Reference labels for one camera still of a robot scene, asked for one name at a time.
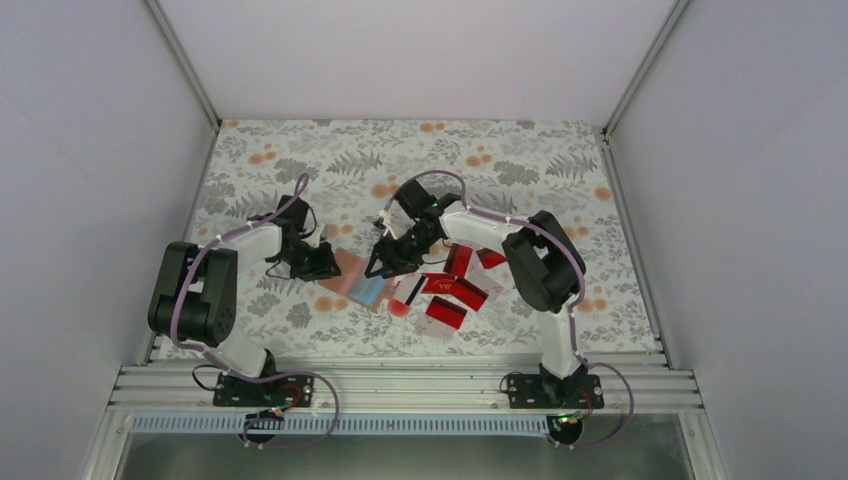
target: floral pattern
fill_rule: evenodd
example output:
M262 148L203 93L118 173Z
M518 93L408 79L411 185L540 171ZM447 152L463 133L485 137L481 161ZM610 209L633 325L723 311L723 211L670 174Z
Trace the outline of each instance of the floral pattern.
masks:
M587 265L586 299L578 306L586 351L655 349L620 220L591 127L580 122L411 120L229 120L212 155L191 240L205 243L252 215L270 212L301 172L304 199L333 248L370 255L379 232L371 222L403 181L424 170L450 169L469 199L512 214L553 213ZM453 179L425 177L434 195L458 191ZM427 261L448 247L434 245ZM507 286L452 335L427 335L416 319L368 310L316 283L265 275L257 265L239 277L237 328L286 356L474 355L540 351L532 310L504 264L487 273ZM286 267L274 270L285 276ZM167 339L160 357L182 357Z

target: purple cable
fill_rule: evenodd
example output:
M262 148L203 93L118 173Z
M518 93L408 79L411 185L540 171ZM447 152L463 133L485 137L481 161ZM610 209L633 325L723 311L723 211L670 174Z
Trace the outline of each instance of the purple cable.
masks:
M194 260L191 263L191 266L188 269L188 273L186 274L186 278L183 281L183 284L180 287L180 291L177 294L177 299L174 302L174 314L171 316L170 336L171 336L171 341L174 343L174 346L177 347L177 348L183 348L183 349L186 349L186 350L194 350L195 352L200 352L201 354L203 354L204 358L209 360L210 363L212 363L216 367L220 368L221 370L226 372L228 375L232 375L236 378L239 378L241 380L244 380L244 381L250 382L250 383L268 383L268 382L273 382L275 380L279 380L281 378L289 377L289 376L292 376L292 375L310 375L312 377L317 378L318 380L321 380L321 382L324 383L327 386L327 388L330 390L330 393L333 395L333 400L335 401L335 412L333 414L333 422L330 425L330 428L324 433L324 435L322 435L320 438L318 438L317 440L314 440L312 442L304 443L304 444L301 444L301 445L277 445L277 446L273 446L273 447L272 446L267 447L268 449L275 449L275 450L290 450L290 449L296 449L296 448L312 447L312 446L318 445L319 443L323 442L324 440L326 440L330 436L331 433L333 433L333 430L336 429L336 426L339 423L339 415L340 415L340 410L341 410L340 402L339 402L339 395L336 392L336 389L333 388L333 385L330 384L329 380L327 380L323 376L321 376L321 375L319 375L315 372L309 372L309 371L282 372L282 373L278 373L276 375L272 375L270 377L264 377L264 378L248 377L246 375L243 375L241 372L237 372L237 371L231 369L226 363L221 361L218 357L216 357L211 352L207 351L204 347L201 347L201 346L198 346L198 345L189 345L189 344L181 342L180 339L179 339L179 336L177 334L177 326L179 324L180 312L182 312L183 304L185 303L185 298L188 295L188 289L191 286L191 280L197 274L197 270L198 270L198 268L200 268L200 263L203 260L203 258L206 256L206 254L209 253L209 251L212 250L213 248L215 248L216 246L220 245L221 243L225 243L225 242L228 242L228 241L230 241L234 238L237 238L240 235L247 233L247 232L249 232L250 230L252 230L256 227L261 227L262 225L265 225L266 223L268 223L271 220L280 216L280 214L282 214L287 208L289 208L291 206L291 204L293 204L295 202L295 200L300 198L300 196L303 194L304 190L306 190L307 185L309 185L309 175L307 175L306 173L301 173L300 176L297 177L297 182L295 183L295 186L294 186L294 194L280 208L278 208L273 213L271 213L270 215L268 215L267 217L263 218L262 220L260 220L258 222L247 223L246 225L242 225L241 227L235 228L233 230L230 230L229 232L226 232L222 235L215 237L212 241L207 243L200 250L200 252L198 252L197 256L194 258ZM247 431L247 429L249 428L250 425L251 424L248 423L248 426L245 427L245 431ZM260 444L256 444L256 443L247 441L246 437L244 437L244 439L245 439L245 442L247 444L252 444L254 446L260 445Z
M598 442L595 442L595 443L591 443L589 445L582 445L582 446L570 445L569 448L571 450L588 450L590 448L600 447L602 445L606 445L606 444L612 442L613 440L617 439L618 437L620 437L624 433L624 431L627 430L627 428L630 426L630 424L633 422L633 413L634 413L634 410L635 410L635 404L634 404L634 399L633 399L633 389L630 387L630 383L627 381L627 379L624 377L624 375L617 368L613 367L612 365L610 365L608 363L604 363L604 362L589 362L588 360L586 360L586 357L584 357L583 355L580 354L580 351L577 348L577 323L574 319L574 307L576 307L586 297L586 279L583 276L583 271L580 270L580 265L577 263L577 259L574 258L574 255L571 254L571 252L568 250L568 248L562 242L560 242L556 237L554 237L552 234L548 233L547 231L543 230L542 228L537 227L536 225L533 225L532 223L527 222L525 220L522 220L520 218L508 217L508 216L506 216L502 213L499 213L499 212L492 212L490 210L480 208L476 205L470 205L468 203L468 200L465 198L465 196L466 196L465 180L463 180L462 177L460 177L459 175L457 175L454 172L451 172L451 171L448 171L448 170L428 170L428 171L421 172L421 173L413 176L412 178L410 178L409 180L404 182L403 185L406 185L407 183L409 183L412 180L415 180L417 178L420 178L420 177L423 177L423 176L426 176L426 175L433 175L433 174L448 175L448 176L451 176L451 177L453 177L453 178L455 178L459 181L460 188L461 188L459 195L460 195L460 199L461 199L461 202L462 202L462 206L465 207L466 210L469 213L472 213L472 214L477 215L479 217L487 218L489 220L495 220L497 222L503 222L503 223L513 223L515 225L520 225L522 227L529 228L530 230L534 231L535 233L541 235L546 240L551 242L555 247L557 247L562 252L563 255L565 255L565 258L568 259L568 262L571 264L571 267L574 269L574 271L577 274L577 282L580 285L580 290L577 293L577 298L574 299L573 302L571 302L569 305L566 306L566 311L568 312L568 328L571 332L571 351L574 353L574 356L577 358L577 360L581 364L585 365L587 369L592 369L592 368L595 368L595 367L602 367L602 368L606 368L606 369L612 371L613 373L615 373L618 376L618 378L621 379L622 383L624 383L624 387L627 390L627 396L628 396L629 402L630 402L630 407L629 407L628 412L627 412L627 417L624 419L624 423L621 424L621 428L616 430L615 433L613 433L609 437L605 438L604 440L601 440L601 441L598 441ZM389 197L388 202L386 202L386 206L383 208L384 210L386 210L386 211L389 210L389 207L391 207L392 202L394 201L396 194L397 194L397 192L395 192L395 194L392 194L392 196ZM548 435L548 440L552 441L554 443L554 445L556 446L556 448L559 448L559 444L550 435Z

